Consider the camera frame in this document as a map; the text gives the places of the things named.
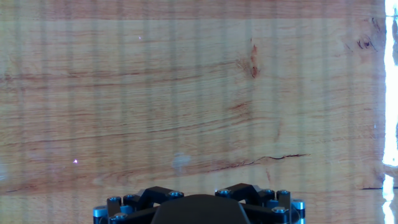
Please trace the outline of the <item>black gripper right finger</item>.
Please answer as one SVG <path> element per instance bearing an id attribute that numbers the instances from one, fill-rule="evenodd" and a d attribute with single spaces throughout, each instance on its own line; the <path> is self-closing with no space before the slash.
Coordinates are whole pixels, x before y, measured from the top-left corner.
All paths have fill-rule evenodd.
<path id="1" fill-rule="evenodd" d="M 243 213 L 252 224 L 306 223 L 304 200 L 292 198 L 288 190 L 274 191 L 240 183 L 218 189 L 215 195 L 240 203 Z"/>

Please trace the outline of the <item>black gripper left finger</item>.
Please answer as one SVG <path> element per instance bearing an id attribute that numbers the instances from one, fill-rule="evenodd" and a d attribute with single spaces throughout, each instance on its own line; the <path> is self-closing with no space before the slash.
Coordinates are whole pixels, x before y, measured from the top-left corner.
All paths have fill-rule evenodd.
<path id="1" fill-rule="evenodd" d="M 123 197 L 112 196 L 106 199 L 106 205 L 93 208 L 93 224 L 138 223 L 150 224 L 157 207 L 173 199 L 184 197 L 178 190 L 164 187 L 150 187 L 140 190 L 137 194 L 127 194 Z"/>

